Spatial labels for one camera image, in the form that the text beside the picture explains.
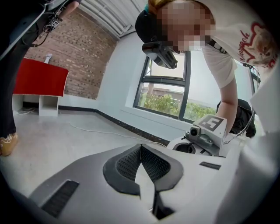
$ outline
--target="baseboard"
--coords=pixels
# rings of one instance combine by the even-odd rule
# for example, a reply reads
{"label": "baseboard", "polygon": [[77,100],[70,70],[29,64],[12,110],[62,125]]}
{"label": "baseboard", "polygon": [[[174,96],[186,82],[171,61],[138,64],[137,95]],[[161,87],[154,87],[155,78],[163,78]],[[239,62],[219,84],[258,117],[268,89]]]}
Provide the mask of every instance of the baseboard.
{"label": "baseboard", "polygon": [[143,138],[146,138],[146,139],[148,139],[150,141],[159,142],[159,143],[161,143],[161,144],[163,144],[165,146],[167,146],[169,144],[169,142],[170,142],[170,141],[167,141],[165,139],[159,138],[159,137],[157,137],[155,135],[149,134],[149,133],[147,133],[145,131],[142,131],[142,130],[140,130],[140,129],[136,128],[136,127],[133,127],[133,126],[131,126],[129,124],[126,124],[126,123],[124,123],[122,121],[119,121],[118,119],[113,118],[113,117],[111,117],[111,116],[109,116],[109,115],[107,115],[107,114],[105,114],[105,113],[103,113],[103,112],[101,112],[99,110],[96,110],[96,113],[98,113],[102,117],[105,117],[109,121],[112,121],[113,123],[115,123],[115,124],[125,128],[125,129],[127,129],[127,130],[129,130],[129,131],[131,131],[131,132],[133,132],[133,133],[135,133],[135,134],[137,134],[137,135],[139,135],[139,136],[141,136]]}
{"label": "baseboard", "polygon": [[[22,102],[22,107],[24,108],[39,108],[39,103],[32,102]],[[96,112],[96,109],[83,108],[83,107],[69,107],[69,106],[58,106],[59,110],[71,110],[71,111],[84,111],[84,112]]]}
{"label": "baseboard", "polygon": [[[32,102],[23,102],[23,107],[24,108],[39,108],[39,103],[32,103]],[[99,115],[101,115],[102,117],[108,119],[109,121],[112,121],[113,123],[143,137],[143,138],[146,138],[150,141],[153,141],[153,142],[159,142],[165,146],[167,146],[169,144],[169,141],[165,140],[165,139],[162,139],[162,138],[159,138],[155,135],[152,135],[152,134],[149,134],[148,132],[145,132],[145,131],[142,131],[136,127],[133,127],[129,124],[126,124],[122,121],[119,121],[118,119],[116,118],[113,118],[99,110],[96,110],[96,109],[91,109],[91,108],[82,108],[82,107],[69,107],[69,106],[58,106],[58,109],[59,110],[71,110],[71,111],[84,111],[84,112],[96,112],[98,113]]]}

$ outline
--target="brick wall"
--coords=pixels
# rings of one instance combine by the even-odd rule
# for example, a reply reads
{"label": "brick wall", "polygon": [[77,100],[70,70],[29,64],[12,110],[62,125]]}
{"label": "brick wall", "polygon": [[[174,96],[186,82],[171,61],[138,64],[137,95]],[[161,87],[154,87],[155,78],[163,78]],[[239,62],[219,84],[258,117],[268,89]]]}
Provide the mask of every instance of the brick wall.
{"label": "brick wall", "polygon": [[[37,39],[38,43],[45,36]],[[65,94],[96,99],[106,64],[116,46],[112,34],[80,9],[68,15],[39,47],[26,56],[69,70]]]}

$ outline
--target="white floor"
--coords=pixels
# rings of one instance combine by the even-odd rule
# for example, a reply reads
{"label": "white floor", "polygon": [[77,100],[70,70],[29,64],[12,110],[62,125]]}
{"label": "white floor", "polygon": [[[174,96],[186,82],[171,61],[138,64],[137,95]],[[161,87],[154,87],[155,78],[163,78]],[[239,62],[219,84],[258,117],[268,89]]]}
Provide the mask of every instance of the white floor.
{"label": "white floor", "polygon": [[[60,111],[58,117],[15,115],[14,119],[20,141],[10,156],[0,157],[0,168],[10,187],[27,197],[44,180],[81,157],[129,144],[145,143],[113,134],[86,132],[70,125],[144,140],[92,112]],[[153,195],[153,184],[148,179],[144,177],[143,182],[149,185],[146,192],[149,197]]]}

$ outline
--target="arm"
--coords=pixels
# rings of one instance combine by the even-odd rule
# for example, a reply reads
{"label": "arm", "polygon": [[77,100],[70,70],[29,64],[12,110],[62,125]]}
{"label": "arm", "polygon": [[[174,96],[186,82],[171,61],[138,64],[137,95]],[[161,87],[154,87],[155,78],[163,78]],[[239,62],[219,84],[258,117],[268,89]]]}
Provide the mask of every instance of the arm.
{"label": "arm", "polygon": [[80,5],[79,2],[73,1],[69,3],[66,8],[59,14],[59,18],[63,18],[73,12],[78,6]]}
{"label": "arm", "polygon": [[235,61],[229,54],[223,54],[211,46],[203,47],[205,61],[220,89],[221,103],[217,116],[227,119],[228,134],[234,124],[238,105],[235,80]]}
{"label": "arm", "polygon": [[221,103],[217,112],[217,116],[227,119],[228,134],[235,122],[237,111],[237,86],[235,78],[225,87],[220,89]]}

